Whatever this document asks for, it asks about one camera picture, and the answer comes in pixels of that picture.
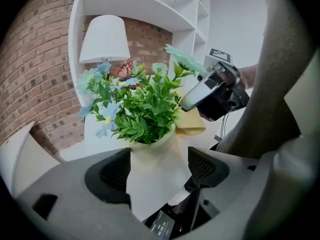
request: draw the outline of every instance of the timer screen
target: timer screen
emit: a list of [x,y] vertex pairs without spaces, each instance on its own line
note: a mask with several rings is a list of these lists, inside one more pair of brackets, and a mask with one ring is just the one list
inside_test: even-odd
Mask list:
[[169,240],[174,225],[175,220],[160,210],[150,229],[151,232],[155,233],[161,239]]

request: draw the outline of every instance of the flower pot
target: flower pot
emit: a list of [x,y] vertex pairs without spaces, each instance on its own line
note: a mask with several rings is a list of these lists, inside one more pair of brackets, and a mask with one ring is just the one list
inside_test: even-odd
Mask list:
[[130,143],[131,166],[140,171],[151,171],[159,165],[165,155],[171,152],[175,144],[176,125],[172,124],[172,131],[167,132],[161,139],[151,145]]

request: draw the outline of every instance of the lamp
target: lamp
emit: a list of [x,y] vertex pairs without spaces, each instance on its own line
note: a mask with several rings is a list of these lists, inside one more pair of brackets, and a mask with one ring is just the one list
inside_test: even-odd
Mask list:
[[125,22],[114,15],[94,18],[85,34],[79,62],[97,63],[130,58]]

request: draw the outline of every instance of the red butterfly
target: red butterfly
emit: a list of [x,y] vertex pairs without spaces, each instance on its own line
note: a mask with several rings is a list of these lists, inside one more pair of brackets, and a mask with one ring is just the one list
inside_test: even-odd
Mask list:
[[[132,58],[129,58],[125,63],[121,65],[121,67],[117,67],[114,70],[114,76],[116,78],[121,78],[120,81],[123,82],[129,78],[131,78],[131,72],[134,68],[134,61]],[[143,90],[143,87],[141,84],[137,83],[136,86],[140,87]]]

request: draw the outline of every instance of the brick wall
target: brick wall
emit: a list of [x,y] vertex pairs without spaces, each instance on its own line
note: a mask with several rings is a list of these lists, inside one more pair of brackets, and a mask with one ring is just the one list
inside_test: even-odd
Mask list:
[[[97,15],[85,17],[83,37],[86,35],[90,22],[95,17]],[[121,18],[124,21],[130,55],[137,62],[137,65],[145,64],[147,74],[153,74],[153,63],[169,65],[170,55],[165,52],[164,47],[166,44],[172,43],[171,32],[143,21],[126,17]],[[113,74],[114,69],[120,67],[123,62],[111,62],[110,73]],[[95,68],[97,64],[99,63],[88,63],[85,68],[89,70]]]
[[[29,0],[0,46],[0,144],[28,123],[50,154],[84,138],[68,62],[68,27],[74,0]],[[93,17],[86,17],[87,29]],[[125,18],[131,56],[151,69],[169,62],[172,34]]]

